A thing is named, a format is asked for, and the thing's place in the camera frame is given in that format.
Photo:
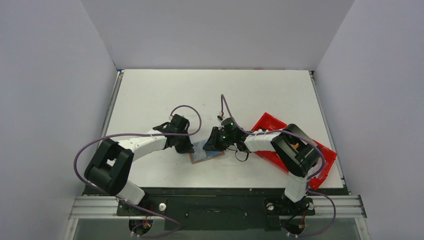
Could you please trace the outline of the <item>brown leather card holder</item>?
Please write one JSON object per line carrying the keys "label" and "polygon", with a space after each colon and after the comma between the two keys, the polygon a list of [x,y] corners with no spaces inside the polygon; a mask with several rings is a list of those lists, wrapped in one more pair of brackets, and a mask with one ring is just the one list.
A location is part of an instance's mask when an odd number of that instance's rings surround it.
{"label": "brown leather card holder", "polygon": [[215,151],[215,150],[204,150],[203,147],[206,144],[207,140],[201,140],[193,143],[194,152],[189,154],[190,161],[192,164],[197,164],[213,158],[221,157],[225,155],[224,151]]}

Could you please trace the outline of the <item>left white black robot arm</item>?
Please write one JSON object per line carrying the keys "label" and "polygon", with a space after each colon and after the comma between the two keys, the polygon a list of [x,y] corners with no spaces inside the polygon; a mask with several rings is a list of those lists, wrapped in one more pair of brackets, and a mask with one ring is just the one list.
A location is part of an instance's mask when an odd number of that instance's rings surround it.
{"label": "left white black robot arm", "polygon": [[189,138],[190,122],[175,114],[169,122],[155,126],[146,136],[120,141],[101,141],[84,171],[84,177],[110,196],[139,205],[146,193],[129,180],[133,161],[150,153],[175,148],[179,154],[193,153]]}

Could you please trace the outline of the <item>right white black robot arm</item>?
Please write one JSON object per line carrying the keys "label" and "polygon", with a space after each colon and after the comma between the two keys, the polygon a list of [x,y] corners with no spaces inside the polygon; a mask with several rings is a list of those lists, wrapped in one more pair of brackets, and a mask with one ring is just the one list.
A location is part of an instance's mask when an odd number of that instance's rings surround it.
{"label": "right white black robot arm", "polygon": [[325,161],[318,144],[293,123],[277,130],[246,131],[233,118],[224,118],[220,126],[212,128],[203,149],[224,151],[231,146],[247,154],[263,151],[276,153],[288,170],[284,196],[293,203],[306,196],[311,178],[323,169],[322,165],[317,166],[319,161]]}

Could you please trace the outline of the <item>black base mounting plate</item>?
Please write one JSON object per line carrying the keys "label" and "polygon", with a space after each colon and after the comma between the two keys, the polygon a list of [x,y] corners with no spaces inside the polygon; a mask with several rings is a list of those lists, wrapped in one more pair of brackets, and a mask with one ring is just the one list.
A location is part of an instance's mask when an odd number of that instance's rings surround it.
{"label": "black base mounting plate", "polygon": [[293,203],[282,188],[157,188],[148,187],[140,205],[148,212],[123,200],[107,199],[114,217],[130,218],[132,228],[147,219],[164,215],[164,229],[181,227],[186,231],[238,231],[264,229],[280,231],[297,217],[315,215],[313,200],[303,197]]}

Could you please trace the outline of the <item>aluminium frame rail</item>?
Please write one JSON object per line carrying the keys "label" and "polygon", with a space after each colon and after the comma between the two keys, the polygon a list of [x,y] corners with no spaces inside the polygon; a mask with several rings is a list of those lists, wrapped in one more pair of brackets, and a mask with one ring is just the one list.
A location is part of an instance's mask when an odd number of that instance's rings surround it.
{"label": "aluminium frame rail", "polygon": [[[312,196],[314,218],[331,218],[333,208],[323,196]],[[360,195],[333,195],[337,218],[366,218]],[[111,196],[78,196],[75,198],[70,219],[142,219],[143,215],[119,215],[119,203]]]}

